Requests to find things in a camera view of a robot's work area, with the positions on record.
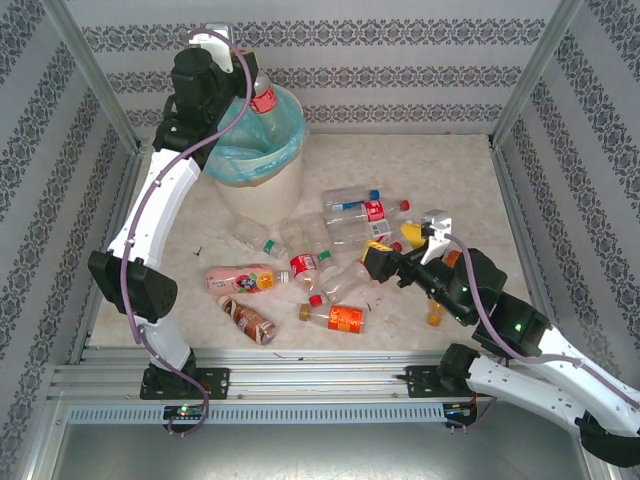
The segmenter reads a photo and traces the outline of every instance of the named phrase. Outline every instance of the clear plastic bottle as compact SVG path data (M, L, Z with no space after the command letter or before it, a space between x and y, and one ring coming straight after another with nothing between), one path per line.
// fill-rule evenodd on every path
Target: clear plastic bottle
M229 227L231 235L255 250L280 260L287 254L284 245L271 238L266 228L245 217L236 217Z
M279 148L289 141L297 125L278 102L271 80L262 70L258 71L253 88L256 95L251 99L251 109L267 132L272 149Z
M352 223L329 228L329 236L333 242L336 255L360 254L367 240L389 243L389 239L397 237L404 220L393 218L367 223Z
M353 262L344 272L330 278L322 284L320 290L329 299L329 303L339 303L358 287L371 281L371 275L361 262Z
M344 305L324 304L316 308L300 305L298 318L339 332L362 333L364 327L364 311Z
M302 226L296 221L288 220L282 222L280 224L280 236L287 245L293 278L307 292L311 306L317 307L322 303L322 296L317 285L320 272Z
M331 256L331 238L324 224L324 218L319 213L314 213L304 218L307 241L311 247L311 253L316 256L318 267L322 273L332 274L338 270L335 260Z
M369 190L360 185L334 188L333 190L322 192L322 209L325 212L334 212L354 207L369 200L378 200L379 198L380 191Z
M375 222L389 219L398 212L406 212L409 208L408 200L371 200L346 210L325 213L324 220L329 227L358 222Z

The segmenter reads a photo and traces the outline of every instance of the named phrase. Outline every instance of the yellow bottle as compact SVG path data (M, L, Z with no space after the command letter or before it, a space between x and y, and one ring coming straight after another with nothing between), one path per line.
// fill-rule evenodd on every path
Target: yellow bottle
M427 323L432 327L438 327L440 325L440 322L442 321L442 316L444 315L444 313L445 311L444 308L442 308L442 305L430 298Z

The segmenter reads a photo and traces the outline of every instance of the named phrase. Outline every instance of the brown bottle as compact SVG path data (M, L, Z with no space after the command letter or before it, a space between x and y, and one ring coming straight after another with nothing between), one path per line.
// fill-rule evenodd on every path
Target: brown bottle
M268 345L276 336L276 326L253 308L239 305L227 296L220 297L218 305L233 319L240 331L258 345Z

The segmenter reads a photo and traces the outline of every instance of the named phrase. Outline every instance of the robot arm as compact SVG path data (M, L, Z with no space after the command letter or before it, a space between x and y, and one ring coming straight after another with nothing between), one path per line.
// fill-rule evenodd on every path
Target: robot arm
M145 379L149 371L154 378L161 378L158 386L150 390L162 398L180 398L185 392L192 392L190 383L176 374L187 372L192 377L195 370L193 352L170 314L177 285L158 271L162 251L178 209L215 142L198 146L217 133L233 99L249 95L258 73L253 53L244 53L239 59L237 52L238 56L232 57L229 48L211 42L206 29L193 33L202 48L189 48L175 57L171 71L175 94L168 98L163 121L156 131L156 151L141 193L108 251L94 251L89 258L89 270L105 299L121 313L126 314L130 306L133 315L129 319L138 343L143 340L140 327L144 326L145 345L151 352ZM186 150L193 153L179 160L183 155L180 152L186 156ZM120 282L125 273L128 302L123 298Z
M531 305L502 292L506 274L479 250L469 249L453 267L438 258L450 239L459 242L450 235L451 219L445 212L425 214L422 230L426 244L406 255L370 247L363 263L372 278L385 282L397 275L401 288L417 283L461 325L477 325L472 338L486 350L516 358L549 380L514 372L469 347L453 344L438 368L441 379L446 378L442 384L462 382L477 393L537 413L579 435L585 449L609 463L639 464L640 392L587 358Z

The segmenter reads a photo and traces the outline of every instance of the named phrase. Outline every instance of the gray base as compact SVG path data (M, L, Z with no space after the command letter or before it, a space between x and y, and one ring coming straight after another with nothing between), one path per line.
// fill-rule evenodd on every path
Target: gray base
M583 479L576 440L508 404L467 435L439 424L69 425L53 478Z

